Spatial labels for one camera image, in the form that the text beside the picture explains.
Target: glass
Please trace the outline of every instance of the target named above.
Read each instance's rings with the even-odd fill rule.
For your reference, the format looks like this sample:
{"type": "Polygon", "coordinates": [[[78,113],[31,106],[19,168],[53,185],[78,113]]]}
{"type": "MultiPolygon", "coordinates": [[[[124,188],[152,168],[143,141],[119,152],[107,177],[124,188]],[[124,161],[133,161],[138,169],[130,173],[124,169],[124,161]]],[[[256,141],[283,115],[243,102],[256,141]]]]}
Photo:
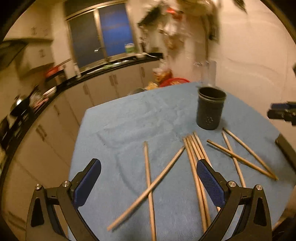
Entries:
{"type": "Polygon", "coordinates": [[[216,61],[213,60],[194,63],[194,66],[200,69],[200,82],[203,86],[216,86],[216,65],[216,61]]]}
{"type": "Polygon", "coordinates": [[[98,38],[94,12],[69,20],[73,49],[79,68],[104,59],[98,38]]]}

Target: range hood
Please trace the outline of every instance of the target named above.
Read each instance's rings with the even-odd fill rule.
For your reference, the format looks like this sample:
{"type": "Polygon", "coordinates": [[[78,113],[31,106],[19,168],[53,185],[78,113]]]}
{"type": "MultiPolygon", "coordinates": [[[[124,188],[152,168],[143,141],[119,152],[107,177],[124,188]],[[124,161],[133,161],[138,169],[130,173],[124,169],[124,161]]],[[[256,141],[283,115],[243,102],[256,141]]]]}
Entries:
{"type": "Polygon", "coordinates": [[[3,41],[0,44],[0,70],[7,68],[27,44],[19,39],[3,41]]]}

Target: cabinet handle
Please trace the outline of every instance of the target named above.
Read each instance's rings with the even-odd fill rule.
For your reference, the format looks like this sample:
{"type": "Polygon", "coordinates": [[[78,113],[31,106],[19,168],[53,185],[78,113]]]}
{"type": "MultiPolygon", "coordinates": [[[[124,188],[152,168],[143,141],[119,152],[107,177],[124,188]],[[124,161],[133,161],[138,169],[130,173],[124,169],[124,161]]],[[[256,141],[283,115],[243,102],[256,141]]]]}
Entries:
{"type": "Polygon", "coordinates": [[[83,85],[83,90],[86,95],[89,94],[86,84],[83,85]]]}
{"type": "Polygon", "coordinates": [[[60,111],[59,111],[59,109],[57,108],[57,106],[55,104],[54,104],[54,109],[55,109],[57,115],[59,116],[60,115],[60,111]]]}
{"type": "Polygon", "coordinates": [[[43,129],[42,125],[38,125],[36,128],[37,133],[41,136],[41,139],[44,141],[47,137],[47,133],[43,129]]]}
{"type": "Polygon", "coordinates": [[[112,79],[112,75],[109,75],[109,80],[110,80],[111,85],[114,86],[114,82],[113,82],[113,79],[112,79]]]}
{"type": "Polygon", "coordinates": [[[16,216],[15,214],[13,214],[11,211],[8,211],[8,214],[13,217],[14,219],[20,221],[21,223],[23,223],[24,225],[26,225],[26,221],[23,220],[22,218],[20,218],[19,216],[16,216]]]}
{"type": "Polygon", "coordinates": [[[115,82],[115,84],[118,85],[116,74],[113,75],[113,78],[114,78],[114,82],[115,82]]]}
{"type": "Polygon", "coordinates": [[[40,57],[41,57],[41,58],[45,57],[44,49],[40,49],[40,50],[39,50],[39,54],[40,54],[40,57]]]}
{"type": "Polygon", "coordinates": [[[145,69],[143,67],[141,67],[141,71],[142,71],[142,77],[145,78],[145,69]]]}
{"type": "Polygon", "coordinates": [[[31,28],[31,35],[36,35],[37,31],[36,31],[36,27],[32,27],[31,28]]]}
{"type": "Polygon", "coordinates": [[[41,131],[39,130],[39,127],[36,128],[36,132],[37,134],[40,136],[40,138],[42,139],[42,141],[45,140],[44,136],[42,135],[41,131]]]}
{"type": "Polygon", "coordinates": [[[13,226],[17,227],[18,229],[23,230],[23,231],[26,231],[25,228],[23,228],[22,226],[16,224],[16,223],[13,222],[12,220],[8,219],[8,221],[9,221],[13,226]]]}

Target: screw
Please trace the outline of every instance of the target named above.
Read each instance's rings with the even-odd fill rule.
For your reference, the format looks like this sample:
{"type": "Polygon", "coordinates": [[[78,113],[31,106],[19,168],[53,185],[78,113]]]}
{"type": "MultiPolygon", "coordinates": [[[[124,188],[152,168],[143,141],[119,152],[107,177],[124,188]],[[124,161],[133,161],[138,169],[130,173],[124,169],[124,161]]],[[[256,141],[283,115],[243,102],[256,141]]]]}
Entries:
{"type": "Polygon", "coordinates": [[[35,186],[35,190],[39,190],[39,189],[41,189],[42,188],[42,185],[41,184],[37,184],[36,186],[35,186]]]}
{"type": "Polygon", "coordinates": [[[256,185],[257,190],[261,191],[262,190],[262,186],[261,185],[256,185]]]}
{"type": "Polygon", "coordinates": [[[64,188],[66,188],[67,186],[69,186],[70,185],[70,182],[69,181],[64,181],[63,183],[62,183],[62,186],[64,187],[64,188]]]}
{"type": "Polygon", "coordinates": [[[234,188],[237,184],[234,181],[229,181],[228,182],[229,186],[231,186],[232,188],[234,188]]]}

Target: black countertop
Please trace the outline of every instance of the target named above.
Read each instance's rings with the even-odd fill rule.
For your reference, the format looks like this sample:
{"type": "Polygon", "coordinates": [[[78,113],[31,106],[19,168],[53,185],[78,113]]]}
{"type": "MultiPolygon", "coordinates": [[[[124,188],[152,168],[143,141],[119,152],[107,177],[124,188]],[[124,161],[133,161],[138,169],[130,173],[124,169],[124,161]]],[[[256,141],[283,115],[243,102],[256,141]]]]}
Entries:
{"type": "Polygon", "coordinates": [[[39,117],[39,115],[50,105],[50,103],[58,97],[61,93],[66,91],[67,89],[82,83],[88,79],[91,79],[95,76],[101,75],[108,73],[110,71],[114,71],[117,69],[121,69],[124,67],[136,65],[136,64],[141,64],[141,63],[146,63],[146,62],[151,62],[151,61],[157,61],[163,57],[162,53],[150,53],[150,55],[155,56],[155,57],[150,57],[150,56],[145,56],[144,58],[137,59],[135,56],[120,59],[117,61],[112,61],[109,64],[113,63],[118,63],[124,60],[128,60],[127,62],[123,62],[122,64],[118,64],[116,66],[107,68],[107,69],[101,69],[102,67],[106,67],[107,64],[98,66],[96,68],[89,69],[85,71],[82,74],[82,77],[76,78],[76,76],[68,79],[67,81],[63,82],[62,84],[57,86],[57,91],[56,93],[50,97],[50,99],[44,103],[36,112],[32,113],[29,115],[29,117],[24,121],[21,130],[19,131],[17,137],[13,137],[11,141],[9,142],[9,145],[6,149],[6,156],[3,162],[1,163],[1,175],[0,175],[0,204],[2,200],[2,191],[3,191],[3,184],[5,180],[6,173],[8,171],[9,165],[11,163],[11,160],[17,151],[18,146],[20,145],[21,141],[25,137],[26,133],[29,131],[30,127],[34,124],[35,120],[39,117]]]}

